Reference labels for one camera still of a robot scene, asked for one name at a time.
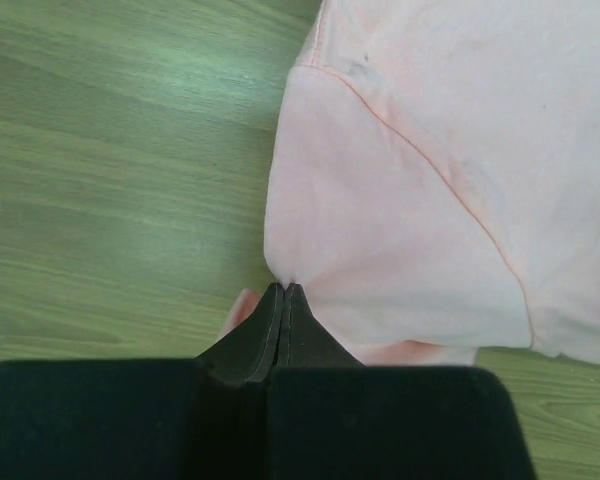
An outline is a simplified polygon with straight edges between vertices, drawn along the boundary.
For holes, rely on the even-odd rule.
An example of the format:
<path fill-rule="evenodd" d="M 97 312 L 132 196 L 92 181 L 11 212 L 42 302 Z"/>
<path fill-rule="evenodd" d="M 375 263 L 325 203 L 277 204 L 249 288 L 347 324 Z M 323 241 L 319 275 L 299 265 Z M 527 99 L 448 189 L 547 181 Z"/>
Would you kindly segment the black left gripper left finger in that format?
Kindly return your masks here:
<path fill-rule="evenodd" d="M 225 385 L 261 382 L 276 356 L 283 303 L 284 288 L 279 283 L 270 284 L 263 294 L 243 290 L 219 339 L 195 362 Z"/>

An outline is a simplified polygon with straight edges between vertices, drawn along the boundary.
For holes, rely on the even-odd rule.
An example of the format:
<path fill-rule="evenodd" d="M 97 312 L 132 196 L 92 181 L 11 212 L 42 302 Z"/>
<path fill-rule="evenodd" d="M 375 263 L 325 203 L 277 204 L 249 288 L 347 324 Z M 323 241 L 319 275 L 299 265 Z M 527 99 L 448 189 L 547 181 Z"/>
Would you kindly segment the pink t shirt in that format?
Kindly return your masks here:
<path fill-rule="evenodd" d="M 264 256 L 367 364 L 600 365 L 600 1 L 325 1 Z"/>

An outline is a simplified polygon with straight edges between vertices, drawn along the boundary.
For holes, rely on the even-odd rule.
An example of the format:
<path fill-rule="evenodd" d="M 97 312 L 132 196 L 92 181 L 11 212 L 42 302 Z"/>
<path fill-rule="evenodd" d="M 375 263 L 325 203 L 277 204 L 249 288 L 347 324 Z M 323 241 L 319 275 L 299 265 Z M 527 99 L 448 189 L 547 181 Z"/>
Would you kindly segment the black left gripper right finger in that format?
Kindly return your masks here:
<path fill-rule="evenodd" d="M 291 283 L 284 302 L 276 365 L 285 368 L 360 368 L 351 355 L 314 317 L 304 289 Z"/>

